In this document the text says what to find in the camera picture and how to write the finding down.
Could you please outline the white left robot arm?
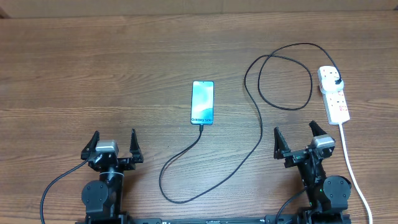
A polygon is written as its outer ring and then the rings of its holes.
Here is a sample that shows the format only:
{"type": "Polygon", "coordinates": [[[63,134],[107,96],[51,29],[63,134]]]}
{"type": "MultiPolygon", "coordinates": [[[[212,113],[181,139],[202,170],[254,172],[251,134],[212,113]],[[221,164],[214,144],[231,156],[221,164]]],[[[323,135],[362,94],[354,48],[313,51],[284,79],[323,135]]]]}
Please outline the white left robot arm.
{"type": "Polygon", "coordinates": [[[120,158],[115,140],[101,140],[95,131],[81,152],[81,159],[99,172],[99,179],[87,183],[81,200],[86,208],[85,223],[133,223],[128,212],[122,211],[124,172],[134,170],[144,157],[137,142],[136,131],[131,131],[130,157],[120,158]]]}

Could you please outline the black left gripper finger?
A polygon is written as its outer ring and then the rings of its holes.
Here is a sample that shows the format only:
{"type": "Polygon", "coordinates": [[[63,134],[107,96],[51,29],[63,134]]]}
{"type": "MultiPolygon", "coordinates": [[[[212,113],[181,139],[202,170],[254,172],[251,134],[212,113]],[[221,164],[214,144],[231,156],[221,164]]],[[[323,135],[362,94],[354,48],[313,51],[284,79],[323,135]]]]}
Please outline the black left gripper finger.
{"type": "Polygon", "coordinates": [[[84,161],[87,160],[90,157],[91,153],[95,152],[95,148],[96,148],[96,145],[99,140],[100,140],[100,132],[95,131],[91,140],[81,151],[81,159],[82,160],[84,160],[84,161]]]}
{"type": "Polygon", "coordinates": [[[132,159],[134,162],[144,162],[144,157],[142,155],[141,149],[137,141],[137,133],[135,129],[131,130],[131,141],[129,152],[132,154],[132,159]]]}

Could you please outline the Samsung Galaxy smartphone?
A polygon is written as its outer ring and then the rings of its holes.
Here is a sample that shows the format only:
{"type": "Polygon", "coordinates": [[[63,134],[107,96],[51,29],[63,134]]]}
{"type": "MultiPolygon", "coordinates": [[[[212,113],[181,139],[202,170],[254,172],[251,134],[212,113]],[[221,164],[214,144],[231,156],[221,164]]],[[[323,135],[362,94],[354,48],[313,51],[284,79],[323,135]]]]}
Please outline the Samsung Galaxy smartphone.
{"type": "Polygon", "coordinates": [[[214,120],[214,82],[193,81],[190,122],[212,125],[214,120]]]}

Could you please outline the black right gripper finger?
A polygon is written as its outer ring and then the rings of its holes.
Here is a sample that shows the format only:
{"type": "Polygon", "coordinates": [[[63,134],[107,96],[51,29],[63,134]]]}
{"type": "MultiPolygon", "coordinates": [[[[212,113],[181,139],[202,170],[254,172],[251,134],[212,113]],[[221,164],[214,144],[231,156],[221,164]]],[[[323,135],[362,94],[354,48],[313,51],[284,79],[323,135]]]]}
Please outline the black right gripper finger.
{"type": "Polygon", "coordinates": [[[283,159],[284,154],[290,152],[290,148],[278,127],[274,128],[274,139],[274,159],[283,159]]]}
{"type": "Polygon", "coordinates": [[[313,137],[322,136],[326,134],[326,132],[314,120],[312,120],[308,125],[312,130],[313,137]]]}

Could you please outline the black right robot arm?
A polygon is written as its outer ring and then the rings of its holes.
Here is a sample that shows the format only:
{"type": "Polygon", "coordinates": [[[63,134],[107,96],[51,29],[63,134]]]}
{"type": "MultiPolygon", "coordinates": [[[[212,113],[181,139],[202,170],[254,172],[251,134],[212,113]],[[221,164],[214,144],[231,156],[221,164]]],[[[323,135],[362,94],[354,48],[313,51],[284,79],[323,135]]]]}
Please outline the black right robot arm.
{"type": "Polygon", "coordinates": [[[348,209],[352,183],[343,176],[327,176],[322,162],[332,156],[335,139],[327,134],[315,121],[309,126],[313,138],[302,150],[292,151],[278,127],[274,128],[274,159],[283,159],[284,166],[297,167],[303,189],[286,201],[277,214],[266,215],[266,223],[351,223],[348,209]],[[308,207],[301,207],[295,214],[283,215],[284,208],[301,194],[306,193],[308,207]]]}

